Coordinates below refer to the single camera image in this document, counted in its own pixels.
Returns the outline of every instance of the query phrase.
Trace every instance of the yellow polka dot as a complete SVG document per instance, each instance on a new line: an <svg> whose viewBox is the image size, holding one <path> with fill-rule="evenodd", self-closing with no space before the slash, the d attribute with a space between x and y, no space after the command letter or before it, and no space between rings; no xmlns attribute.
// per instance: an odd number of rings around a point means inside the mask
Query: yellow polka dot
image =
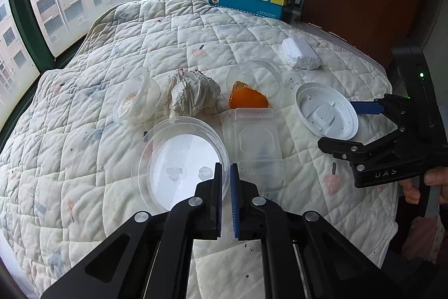
<svg viewBox="0 0 448 299"><path fill-rule="evenodd" d="M283 5L283 0L270 0L271 3L278 4L279 6Z"/></svg>

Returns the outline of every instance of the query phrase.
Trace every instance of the silver screw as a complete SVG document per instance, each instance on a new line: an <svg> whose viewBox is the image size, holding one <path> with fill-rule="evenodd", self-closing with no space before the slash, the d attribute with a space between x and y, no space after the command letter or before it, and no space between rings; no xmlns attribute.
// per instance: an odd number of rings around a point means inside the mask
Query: silver screw
<svg viewBox="0 0 448 299"><path fill-rule="evenodd" d="M198 205L202 204L202 199L199 197L192 197L189 199L188 204L192 207L197 207Z"/></svg>
<svg viewBox="0 0 448 299"><path fill-rule="evenodd" d="M134 215L134 219L137 223L143 223L146 222L149 218L149 214L146 212L138 212L136 215Z"/></svg>
<svg viewBox="0 0 448 299"><path fill-rule="evenodd" d="M319 214L317 214L315 211L306 212L305 219L309 222L315 222L319 219Z"/></svg>
<svg viewBox="0 0 448 299"><path fill-rule="evenodd" d="M266 199L263 197L255 197L252 199L252 204L260 206L266 204Z"/></svg>

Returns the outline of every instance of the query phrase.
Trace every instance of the crumpled white tissue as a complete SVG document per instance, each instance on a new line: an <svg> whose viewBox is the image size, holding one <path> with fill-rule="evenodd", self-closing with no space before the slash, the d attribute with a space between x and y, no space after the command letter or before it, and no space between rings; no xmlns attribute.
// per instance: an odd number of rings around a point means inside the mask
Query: crumpled white tissue
<svg viewBox="0 0 448 299"><path fill-rule="evenodd" d="M157 102L157 109L171 117L194 117L213 104L221 93L220 86L199 70L177 69L167 80Z"/></svg>
<svg viewBox="0 0 448 299"><path fill-rule="evenodd" d="M322 61L303 38L286 38L282 42L284 56L293 68L317 69Z"/></svg>

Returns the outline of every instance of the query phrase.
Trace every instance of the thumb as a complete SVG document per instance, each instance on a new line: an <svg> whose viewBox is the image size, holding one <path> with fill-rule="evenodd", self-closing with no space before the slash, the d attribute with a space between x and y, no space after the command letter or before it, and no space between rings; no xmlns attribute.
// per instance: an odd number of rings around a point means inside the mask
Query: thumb
<svg viewBox="0 0 448 299"><path fill-rule="evenodd" d="M446 185L448 184L448 168L434 168L425 174L426 185Z"/></svg>

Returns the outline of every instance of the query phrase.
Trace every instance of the plastic container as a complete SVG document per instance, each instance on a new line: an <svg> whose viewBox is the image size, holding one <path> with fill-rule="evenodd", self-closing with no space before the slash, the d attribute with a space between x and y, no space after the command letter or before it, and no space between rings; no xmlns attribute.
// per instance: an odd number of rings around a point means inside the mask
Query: plastic container
<svg viewBox="0 0 448 299"><path fill-rule="evenodd" d="M224 199L230 162L224 143L207 123L191 117L170 118L151 129L144 141L131 182L134 196L151 214L171 210L194 196L198 183L213 179L217 162L223 167Z"/></svg>
<svg viewBox="0 0 448 299"><path fill-rule="evenodd" d="M274 111L237 108L233 123L240 178L256 184L262 196L278 201L285 187L285 172Z"/></svg>
<svg viewBox="0 0 448 299"><path fill-rule="evenodd" d="M226 86L230 94L235 82L246 83L266 95L270 106L278 106L282 96L282 70L267 59L240 62L231 67Z"/></svg>
<svg viewBox="0 0 448 299"><path fill-rule="evenodd" d="M305 83L297 89L300 119L319 137L350 140L358 132L355 109L341 93L320 83Z"/></svg>
<svg viewBox="0 0 448 299"><path fill-rule="evenodd" d="M145 68L138 68L118 94L113 111L114 122L146 122L154 115L159 97L158 84L149 77Z"/></svg>

